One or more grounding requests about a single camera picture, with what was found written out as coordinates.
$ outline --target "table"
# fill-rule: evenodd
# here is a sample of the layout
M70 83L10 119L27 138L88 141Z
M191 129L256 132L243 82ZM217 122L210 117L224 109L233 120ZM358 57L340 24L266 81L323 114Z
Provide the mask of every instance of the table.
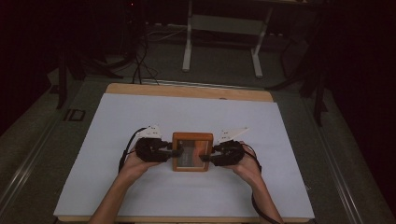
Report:
M257 78L262 78L263 74L262 67L260 65L259 52L260 48L262 47L262 41L265 37L268 23L271 20L274 6L283 4L287 6L317 7L319 5L315 3L315 1L309 0L259 0L258 2L263 2L264 4L268 5L266 12L263 12L266 14L263 21L197 15L192 12L192 0L189 0L187 41L184 51L182 70L184 72L190 71L192 52L191 32L192 29L196 29L242 35L256 35L258 40L256 46L251 49L251 58L253 61L255 76Z
M256 149L263 178L288 222L314 217L277 104L266 91L111 84L64 185L54 215L86 221L117 175L132 133L158 124L163 140L172 132L211 132L249 127L235 140ZM150 168L128 190L117 221L257 222L250 188L228 169L173 172L171 161Z

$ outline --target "white table leg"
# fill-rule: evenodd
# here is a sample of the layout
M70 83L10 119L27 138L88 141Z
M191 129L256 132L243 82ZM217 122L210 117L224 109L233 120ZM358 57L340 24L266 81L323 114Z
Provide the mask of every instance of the white table leg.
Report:
M186 49L184 50L184 59L183 59L183 72L190 71L190 62L191 62L191 17L192 17L192 0L189 1L189 17L187 18L187 43Z
M262 29L259 34L259 40L257 42L256 48L251 50L251 58L253 60L254 73L256 74L257 78L262 78L262 67L260 66L259 51L260 48L262 47L262 40L265 37L265 32L267 30L268 22L271 18L272 11L273 9L271 7L268 8L265 21L262 22Z

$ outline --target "white paper tab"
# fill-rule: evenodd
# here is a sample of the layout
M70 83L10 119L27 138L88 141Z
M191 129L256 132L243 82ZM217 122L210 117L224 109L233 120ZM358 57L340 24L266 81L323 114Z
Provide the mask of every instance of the white paper tab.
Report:
M248 127L240 128L240 129L232 129L232 130L227 130L227 131L222 130L221 138L219 139L219 143L234 140L236 136L241 135L242 133L245 133L247 131L248 131Z
M161 138L160 127L158 125L148 126L147 129L143 130L136 134L138 138L147 137L147 138Z

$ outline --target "dark background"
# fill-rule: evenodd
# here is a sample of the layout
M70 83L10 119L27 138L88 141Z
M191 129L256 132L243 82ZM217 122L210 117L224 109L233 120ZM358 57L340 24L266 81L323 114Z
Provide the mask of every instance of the dark background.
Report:
M185 24L186 2L148 0L148 21ZM50 87L46 75L58 66L60 39L77 40L76 45L91 56L100 57L104 51L123 51L120 34L124 17L120 5L109 5L105 0L95 1L94 7L90 3L88 0L0 3L0 134ZM337 9L318 34L321 52L330 67L326 86L396 215L396 19L393 16L396 6L390 0L335 1L335 5ZM270 30L287 34L288 16L286 9L275 11Z

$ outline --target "dark floor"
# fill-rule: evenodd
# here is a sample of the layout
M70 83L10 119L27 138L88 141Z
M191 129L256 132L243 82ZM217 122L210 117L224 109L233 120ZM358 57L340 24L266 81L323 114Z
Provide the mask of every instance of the dark floor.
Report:
M149 36L150 40L161 37ZM183 73L184 44L180 39L176 36L150 41L144 61L147 69L142 69L142 76L155 76L161 85L220 85L263 91L265 86L285 80L279 52L286 42L281 37L269 36L264 40L260 53L263 79L254 77L248 48L222 48L222 45L199 41L192 48L191 70ZM121 82L132 81L135 67L132 64L117 71L125 76ZM2 191L30 151L40 148L41 153L37 154L23 188L15 192L0 222L52 223L55 220L53 210L101 96L106 86L116 81L119 80L90 72L84 81L72 82L70 101L60 111L55 110L57 95L46 92L1 136ZM145 78L144 82L155 84L153 78ZM313 97L300 97L300 87L301 83L296 83L272 94L285 122L316 222L396 223L332 93L325 92L327 112L322 113L323 127L320 128L312 117ZM82 122L62 121L67 108L85 110L85 119ZM51 123L54 123L53 128L49 128Z

